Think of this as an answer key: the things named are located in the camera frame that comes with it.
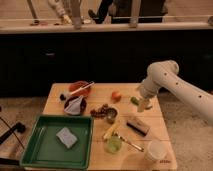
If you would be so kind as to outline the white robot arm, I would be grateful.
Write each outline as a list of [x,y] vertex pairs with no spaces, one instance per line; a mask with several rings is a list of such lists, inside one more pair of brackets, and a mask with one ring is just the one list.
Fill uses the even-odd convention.
[[184,81],[177,76],[179,66],[173,60],[154,62],[147,68],[147,77],[140,83],[138,91],[144,99],[153,98],[165,88],[183,103],[193,107],[213,126],[213,95]]

